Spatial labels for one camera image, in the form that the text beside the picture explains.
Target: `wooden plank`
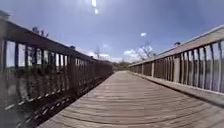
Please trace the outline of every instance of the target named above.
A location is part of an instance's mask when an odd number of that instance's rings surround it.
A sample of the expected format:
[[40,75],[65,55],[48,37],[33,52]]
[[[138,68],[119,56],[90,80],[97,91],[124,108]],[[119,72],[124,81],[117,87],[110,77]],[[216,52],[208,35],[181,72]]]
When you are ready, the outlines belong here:
[[223,108],[127,72],[117,72],[50,120],[78,128],[171,128],[190,126],[205,118],[206,126],[213,126],[224,120],[222,114],[217,116],[220,112],[224,112]]

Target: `sky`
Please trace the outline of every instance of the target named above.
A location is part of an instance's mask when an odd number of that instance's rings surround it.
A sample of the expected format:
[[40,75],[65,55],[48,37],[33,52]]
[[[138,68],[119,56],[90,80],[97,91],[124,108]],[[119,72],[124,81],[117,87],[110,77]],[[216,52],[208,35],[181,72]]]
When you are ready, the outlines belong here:
[[111,61],[135,61],[224,24],[224,0],[0,0],[10,21],[37,26],[52,40]]

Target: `wooden boardwalk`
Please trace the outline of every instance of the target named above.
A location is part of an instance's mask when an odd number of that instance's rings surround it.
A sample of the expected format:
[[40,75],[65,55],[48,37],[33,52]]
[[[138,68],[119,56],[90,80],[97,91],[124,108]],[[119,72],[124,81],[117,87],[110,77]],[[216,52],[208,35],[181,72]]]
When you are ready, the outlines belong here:
[[117,72],[40,128],[224,128],[224,109]]

